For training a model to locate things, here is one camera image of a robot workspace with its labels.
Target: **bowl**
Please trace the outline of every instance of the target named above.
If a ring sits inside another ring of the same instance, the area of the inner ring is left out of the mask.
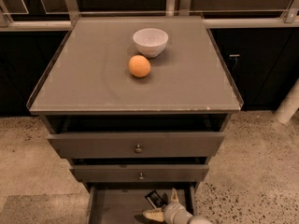
[[[166,47],[168,34],[156,28],[146,28],[134,33],[137,50],[147,58],[158,56]]]

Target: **black cabinet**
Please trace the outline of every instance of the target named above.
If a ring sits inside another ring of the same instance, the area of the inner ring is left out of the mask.
[[[27,100],[65,33],[0,33],[0,116],[30,115]]]
[[[215,29],[244,110],[277,109],[299,76],[299,29]]]

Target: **cabinet handle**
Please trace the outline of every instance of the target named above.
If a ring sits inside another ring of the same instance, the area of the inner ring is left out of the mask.
[[[135,148],[135,153],[142,153],[142,148],[140,145],[136,145],[136,148]]]
[[[139,179],[139,180],[144,180],[144,178],[145,178],[145,177],[143,176],[143,174],[142,174],[142,173],[140,173],[140,174],[139,174],[139,178],[138,178],[138,179]]]

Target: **concrete floor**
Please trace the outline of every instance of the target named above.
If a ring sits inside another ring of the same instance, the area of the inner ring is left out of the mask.
[[[85,223],[86,189],[48,144],[39,118],[0,118],[0,223]],[[299,112],[234,114],[196,193],[214,224],[299,223]]]

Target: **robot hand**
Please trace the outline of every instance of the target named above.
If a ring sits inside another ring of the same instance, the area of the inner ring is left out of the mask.
[[[193,216],[179,203],[178,194],[172,189],[171,203],[166,207],[156,208],[143,212],[147,219],[166,222],[167,224],[212,224],[201,216]]]

